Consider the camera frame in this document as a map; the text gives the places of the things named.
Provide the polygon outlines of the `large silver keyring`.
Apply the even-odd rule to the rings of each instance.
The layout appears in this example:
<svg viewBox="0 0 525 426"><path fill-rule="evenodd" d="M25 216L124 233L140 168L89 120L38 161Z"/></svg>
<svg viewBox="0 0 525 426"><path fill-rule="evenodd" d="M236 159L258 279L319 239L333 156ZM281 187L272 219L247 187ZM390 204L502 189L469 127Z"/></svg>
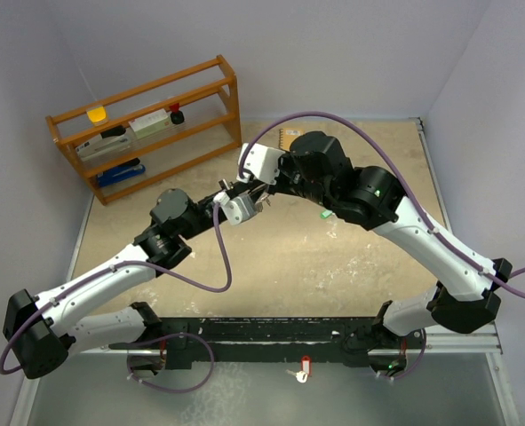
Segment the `large silver keyring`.
<svg viewBox="0 0 525 426"><path fill-rule="evenodd" d="M268 189L268 185L263 185L251 192L251 199L254 202L254 207L257 212L261 212L265 204L270 205L270 193Z"/></svg>

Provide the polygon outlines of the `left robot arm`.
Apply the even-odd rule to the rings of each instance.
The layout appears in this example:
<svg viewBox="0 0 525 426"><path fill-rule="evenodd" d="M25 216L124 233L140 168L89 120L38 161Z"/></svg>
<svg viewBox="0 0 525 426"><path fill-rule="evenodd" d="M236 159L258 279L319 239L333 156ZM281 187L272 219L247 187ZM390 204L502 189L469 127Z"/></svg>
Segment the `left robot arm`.
<svg viewBox="0 0 525 426"><path fill-rule="evenodd" d="M160 339L160 326L143 304L132 304L111 315L93 311L125 291L170 275L196 288L223 293L174 271L190 255L187 241L256 215L256 203L266 184L255 179L222 187L200 201L181 189L168 189L151 209L150 225L120 252L80 277L31 295L26 289L8 300L3 334L7 341L0 358L0 374L22 372L28 379L48 375L70 356L108 343L136 343L150 348Z"/></svg>

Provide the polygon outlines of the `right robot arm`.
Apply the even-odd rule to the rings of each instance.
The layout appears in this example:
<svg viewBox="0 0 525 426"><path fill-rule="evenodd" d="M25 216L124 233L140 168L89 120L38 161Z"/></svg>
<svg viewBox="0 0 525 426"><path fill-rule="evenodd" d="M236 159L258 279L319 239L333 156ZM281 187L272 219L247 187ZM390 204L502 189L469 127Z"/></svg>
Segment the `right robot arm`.
<svg viewBox="0 0 525 426"><path fill-rule="evenodd" d="M353 166L340 142L321 131L296 138L273 170L273 193L322 205L391 241L436 277L419 296L383 303L372 328L379 345L393 347L410 332L433 325L470 334L496 318L501 299L492 280L507 278L511 264L477 254L431 217L421 217L388 170Z"/></svg>

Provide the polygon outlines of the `tan spiral notebook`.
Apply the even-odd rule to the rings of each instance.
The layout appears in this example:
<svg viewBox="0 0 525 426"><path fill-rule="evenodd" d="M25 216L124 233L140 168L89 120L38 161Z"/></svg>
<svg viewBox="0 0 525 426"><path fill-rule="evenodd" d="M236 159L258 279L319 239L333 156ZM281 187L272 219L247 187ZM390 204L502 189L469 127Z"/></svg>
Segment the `tan spiral notebook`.
<svg viewBox="0 0 525 426"><path fill-rule="evenodd" d="M302 129L281 128L279 129L278 147L283 151L289 151L294 140L304 134Z"/></svg>

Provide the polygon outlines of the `red black stamp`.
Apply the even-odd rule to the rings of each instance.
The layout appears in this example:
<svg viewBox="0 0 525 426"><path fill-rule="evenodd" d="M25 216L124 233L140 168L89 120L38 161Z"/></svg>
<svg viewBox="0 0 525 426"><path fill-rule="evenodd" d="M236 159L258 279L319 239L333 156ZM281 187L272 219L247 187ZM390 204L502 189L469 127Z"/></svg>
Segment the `red black stamp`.
<svg viewBox="0 0 525 426"><path fill-rule="evenodd" d="M180 103L175 103L169 106L171 123L174 125L182 124L185 121L185 116L180 110Z"/></svg>

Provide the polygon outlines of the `white cardboard box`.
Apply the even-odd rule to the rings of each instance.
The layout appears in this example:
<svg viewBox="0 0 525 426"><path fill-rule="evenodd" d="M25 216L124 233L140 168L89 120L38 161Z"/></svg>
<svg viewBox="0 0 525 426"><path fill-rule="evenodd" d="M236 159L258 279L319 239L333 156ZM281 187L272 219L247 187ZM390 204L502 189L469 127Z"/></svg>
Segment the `white cardboard box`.
<svg viewBox="0 0 525 426"><path fill-rule="evenodd" d="M130 128L137 138L145 138L165 130L170 124L170 116L163 108L129 121Z"/></svg>

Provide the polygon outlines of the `blue stapler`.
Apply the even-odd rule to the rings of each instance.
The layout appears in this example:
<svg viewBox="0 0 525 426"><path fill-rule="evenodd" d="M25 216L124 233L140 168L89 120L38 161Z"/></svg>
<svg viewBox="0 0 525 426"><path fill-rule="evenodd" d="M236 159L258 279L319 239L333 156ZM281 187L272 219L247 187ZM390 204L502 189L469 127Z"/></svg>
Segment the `blue stapler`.
<svg viewBox="0 0 525 426"><path fill-rule="evenodd" d="M124 162L97 175L99 187L105 187L143 174L146 167L139 158Z"/></svg>

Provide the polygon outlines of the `white black stapler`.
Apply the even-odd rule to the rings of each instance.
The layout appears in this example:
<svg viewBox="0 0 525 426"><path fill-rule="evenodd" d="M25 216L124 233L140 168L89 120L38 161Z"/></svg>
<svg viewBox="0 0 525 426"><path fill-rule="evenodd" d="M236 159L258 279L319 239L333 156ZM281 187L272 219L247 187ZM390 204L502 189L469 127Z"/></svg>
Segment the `white black stapler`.
<svg viewBox="0 0 525 426"><path fill-rule="evenodd" d="M121 152L134 140L134 132L126 129L124 134L103 138L100 134L76 147L76 154L84 161L95 160L101 156Z"/></svg>

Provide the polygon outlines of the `orange wooden shelf rack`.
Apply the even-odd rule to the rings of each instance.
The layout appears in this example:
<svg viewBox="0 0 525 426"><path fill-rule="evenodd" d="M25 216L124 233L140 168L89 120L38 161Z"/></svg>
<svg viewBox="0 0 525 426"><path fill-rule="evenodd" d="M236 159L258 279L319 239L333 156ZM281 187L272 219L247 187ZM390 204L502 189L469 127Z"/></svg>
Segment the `orange wooden shelf rack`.
<svg viewBox="0 0 525 426"><path fill-rule="evenodd" d="M129 121L180 103L182 124L137 138L117 153L84 162L76 147L90 138L124 134ZM108 122L95 127L86 110L103 106ZM242 145L242 130L235 71L218 55L193 67L141 84L56 116L47 116L53 142L76 173L103 205L190 169ZM99 187L97 175L124 162L139 158L146 171L122 182Z"/></svg>

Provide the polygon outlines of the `yellow lidded jar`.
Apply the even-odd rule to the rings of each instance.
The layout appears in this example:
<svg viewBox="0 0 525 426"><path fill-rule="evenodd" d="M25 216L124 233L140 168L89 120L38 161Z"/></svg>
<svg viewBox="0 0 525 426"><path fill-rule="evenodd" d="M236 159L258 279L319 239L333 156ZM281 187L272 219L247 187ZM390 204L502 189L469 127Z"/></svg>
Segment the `yellow lidded jar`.
<svg viewBox="0 0 525 426"><path fill-rule="evenodd" d="M103 106L93 106L86 110L86 115L95 127L103 125L108 122L107 110Z"/></svg>

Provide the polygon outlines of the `red tag key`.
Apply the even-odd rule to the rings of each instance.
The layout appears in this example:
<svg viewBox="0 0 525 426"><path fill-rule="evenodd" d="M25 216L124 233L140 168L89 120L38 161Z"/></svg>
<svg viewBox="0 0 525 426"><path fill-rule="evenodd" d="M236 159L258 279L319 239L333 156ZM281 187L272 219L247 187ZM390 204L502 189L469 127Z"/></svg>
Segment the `red tag key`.
<svg viewBox="0 0 525 426"><path fill-rule="evenodd" d="M296 379L298 383L306 383L311 376L312 360L309 356L303 356L300 361L300 369L297 371L287 369L286 373Z"/></svg>

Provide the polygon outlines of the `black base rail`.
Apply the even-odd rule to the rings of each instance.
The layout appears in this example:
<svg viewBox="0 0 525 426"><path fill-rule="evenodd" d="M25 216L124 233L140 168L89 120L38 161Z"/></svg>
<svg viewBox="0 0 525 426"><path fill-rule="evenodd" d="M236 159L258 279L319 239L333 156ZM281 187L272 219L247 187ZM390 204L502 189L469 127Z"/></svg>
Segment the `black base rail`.
<svg viewBox="0 0 525 426"><path fill-rule="evenodd" d="M148 351L156 359L139 369L189 369L195 362L335 363L402 371L406 352L426 344L424 332L404 337L381 329L373 317L159 317L145 303L134 308L144 316L145 330L133 343L113 343L132 357Z"/></svg>

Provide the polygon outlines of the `aluminium frame rail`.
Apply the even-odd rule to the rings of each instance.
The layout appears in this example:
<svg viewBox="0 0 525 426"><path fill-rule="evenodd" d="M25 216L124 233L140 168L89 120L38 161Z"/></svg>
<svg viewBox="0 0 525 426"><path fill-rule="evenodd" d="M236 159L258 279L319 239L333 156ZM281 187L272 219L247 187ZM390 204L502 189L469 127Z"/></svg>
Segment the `aluminium frame rail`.
<svg viewBox="0 0 525 426"><path fill-rule="evenodd" d="M426 349L430 353L501 353L502 346L494 323L463 335L441 326L426 329Z"/></svg>

